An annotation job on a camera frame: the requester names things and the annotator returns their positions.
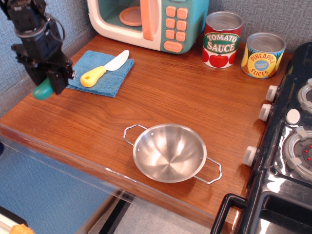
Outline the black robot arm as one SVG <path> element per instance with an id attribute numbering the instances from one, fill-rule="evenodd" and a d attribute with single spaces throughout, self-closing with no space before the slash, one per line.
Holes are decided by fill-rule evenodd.
<path id="1" fill-rule="evenodd" d="M 11 49 L 36 85 L 33 97 L 45 100 L 59 95 L 76 76 L 72 61 L 63 53 L 65 30 L 45 12 L 43 0 L 2 0 L 0 7 L 14 24 L 20 44 Z"/>

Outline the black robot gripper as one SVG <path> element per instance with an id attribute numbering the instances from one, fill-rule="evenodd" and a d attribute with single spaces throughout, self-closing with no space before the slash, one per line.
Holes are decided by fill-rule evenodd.
<path id="1" fill-rule="evenodd" d="M 57 95 L 68 86 L 68 79 L 76 76 L 72 62 L 61 50 L 65 31 L 60 33 L 59 27 L 62 25 L 57 20 L 41 20 L 33 29 L 22 31 L 15 28 L 22 44 L 12 46 L 18 62 L 24 65 L 34 84 L 39 86 L 49 78 Z"/>

